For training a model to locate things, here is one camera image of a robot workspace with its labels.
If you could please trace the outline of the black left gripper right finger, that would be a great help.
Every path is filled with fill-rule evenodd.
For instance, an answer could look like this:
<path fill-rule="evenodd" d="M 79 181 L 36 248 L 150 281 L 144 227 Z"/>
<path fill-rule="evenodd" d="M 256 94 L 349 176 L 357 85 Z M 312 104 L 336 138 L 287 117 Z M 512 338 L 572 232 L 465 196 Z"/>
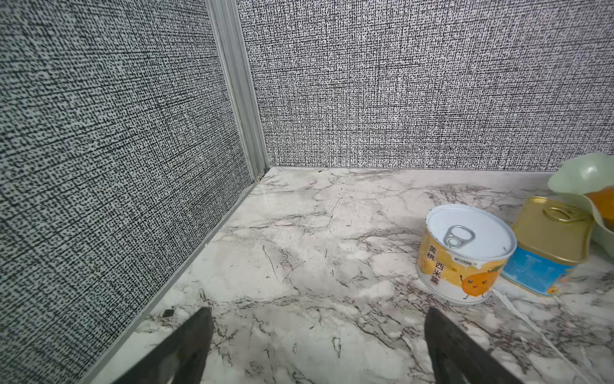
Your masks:
<path fill-rule="evenodd" d="M 425 341 L 437 383 L 519 383 L 437 308 L 425 317 Z"/>

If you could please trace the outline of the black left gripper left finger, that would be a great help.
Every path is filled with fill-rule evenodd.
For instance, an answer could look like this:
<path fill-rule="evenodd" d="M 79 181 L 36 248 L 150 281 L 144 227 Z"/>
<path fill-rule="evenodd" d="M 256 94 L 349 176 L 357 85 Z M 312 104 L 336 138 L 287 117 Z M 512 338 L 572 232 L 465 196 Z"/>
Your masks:
<path fill-rule="evenodd" d="M 214 336 L 208 307 L 199 309 L 116 383 L 199 383 Z"/>

